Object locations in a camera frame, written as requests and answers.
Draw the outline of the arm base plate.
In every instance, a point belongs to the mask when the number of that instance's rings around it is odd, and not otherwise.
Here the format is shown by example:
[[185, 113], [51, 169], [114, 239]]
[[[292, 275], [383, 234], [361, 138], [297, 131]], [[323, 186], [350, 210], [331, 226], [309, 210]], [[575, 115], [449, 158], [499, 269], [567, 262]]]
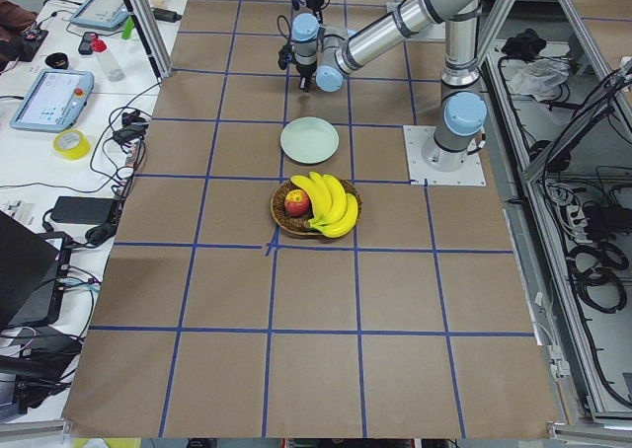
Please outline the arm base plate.
[[414, 186], [484, 187], [485, 175], [472, 139], [461, 152], [447, 152], [435, 143], [434, 126], [404, 125], [409, 182]]
[[437, 24], [420, 0], [406, 0], [399, 4], [390, 2], [386, 8], [393, 21], [394, 31], [402, 38], [410, 41], [446, 40], [445, 23]]

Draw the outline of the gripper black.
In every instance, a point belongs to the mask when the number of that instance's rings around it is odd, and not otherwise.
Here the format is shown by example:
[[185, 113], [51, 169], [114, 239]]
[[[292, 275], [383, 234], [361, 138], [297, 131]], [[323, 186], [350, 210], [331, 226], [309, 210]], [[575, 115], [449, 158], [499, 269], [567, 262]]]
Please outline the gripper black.
[[290, 3], [295, 11], [298, 11], [302, 6], [307, 7], [313, 11], [318, 23], [323, 23], [322, 10], [324, 9], [325, 0], [290, 0]]
[[277, 66], [280, 70], [286, 70], [290, 64], [296, 67], [299, 73], [299, 89], [303, 92], [309, 92], [312, 84], [312, 76], [316, 72], [316, 61], [311, 63], [302, 56], [298, 56], [291, 45], [284, 45], [278, 51]]

